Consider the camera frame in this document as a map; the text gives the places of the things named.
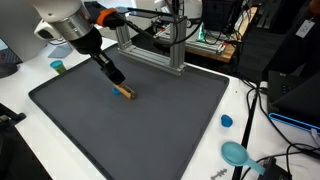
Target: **gray mat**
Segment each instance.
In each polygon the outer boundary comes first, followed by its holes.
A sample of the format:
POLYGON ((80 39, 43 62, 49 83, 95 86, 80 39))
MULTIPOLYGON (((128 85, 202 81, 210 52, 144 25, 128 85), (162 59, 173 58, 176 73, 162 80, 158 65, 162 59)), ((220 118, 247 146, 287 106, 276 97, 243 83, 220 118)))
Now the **gray mat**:
POLYGON ((112 94, 92 60, 37 87, 31 99, 106 178, 180 179, 229 80, 191 67, 176 77, 121 56, 116 47, 107 55, 136 100, 112 94))

